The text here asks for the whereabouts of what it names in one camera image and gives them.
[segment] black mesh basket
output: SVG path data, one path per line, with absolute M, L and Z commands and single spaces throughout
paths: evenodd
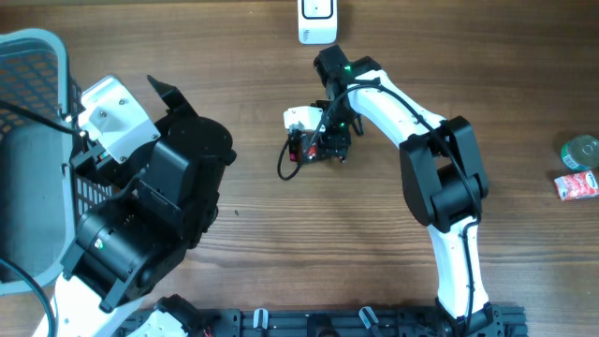
M 0 99 L 67 125 L 80 89 L 60 38 L 41 29 L 0 35 Z M 60 274 L 80 216 L 111 194 L 68 168 L 72 144 L 70 135 L 0 109 L 0 256 L 42 286 Z M 0 296 L 28 290 L 0 270 Z

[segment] small can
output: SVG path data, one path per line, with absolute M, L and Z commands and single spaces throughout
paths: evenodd
M 593 136 L 578 136 L 562 147 L 563 163 L 574 171 L 599 167 L 599 140 Z
M 555 187 L 562 201 L 599 196 L 599 186 L 592 171 L 557 178 Z

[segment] white plastic bracket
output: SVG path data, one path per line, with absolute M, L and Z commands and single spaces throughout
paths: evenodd
M 299 130 L 303 132 L 315 132 L 322 118 L 322 109 L 314 107 L 290 108 L 283 113 L 285 129 L 287 133 Z M 324 125 L 320 126 L 320 132 L 325 132 Z
M 115 77 L 107 76 L 81 96 L 79 126 L 120 164 L 143 144 L 160 137 L 139 102 Z

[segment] wood grain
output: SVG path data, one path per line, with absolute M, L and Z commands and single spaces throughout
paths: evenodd
M 0 6 L 80 6 L 80 5 L 119 5 L 119 4 L 165 4 L 165 3 L 206 3 L 206 2 L 252 2 L 252 0 L 2 0 Z
M 592 2 L 340 4 L 350 59 L 370 55 L 422 106 L 473 124 L 490 189 L 483 280 L 493 301 L 526 307 L 531 336 L 599 329 L 599 199 L 561 202 L 552 183 L 565 173 L 556 148 L 599 133 L 597 17 Z M 283 111 L 324 97 L 312 69 L 322 47 L 300 45 L 296 22 L 295 1 L 1 9 L 2 32 L 61 36 L 82 87 L 117 74 L 159 118 L 152 74 L 234 136 L 218 220 L 148 305 L 173 293 L 201 308 L 432 304 L 430 239 L 404 204 L 397 150 L 371 123 L 346 165 L 276 176 Z M 28 335 L 41 315 L 32 295 L 4 297 L 0 334 Z

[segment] red component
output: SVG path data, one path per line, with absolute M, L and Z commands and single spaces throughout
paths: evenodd
M 308 156 L 311 158 L 316 157 L 316 144 L 312 145 L 312 148 L 308 151 Z

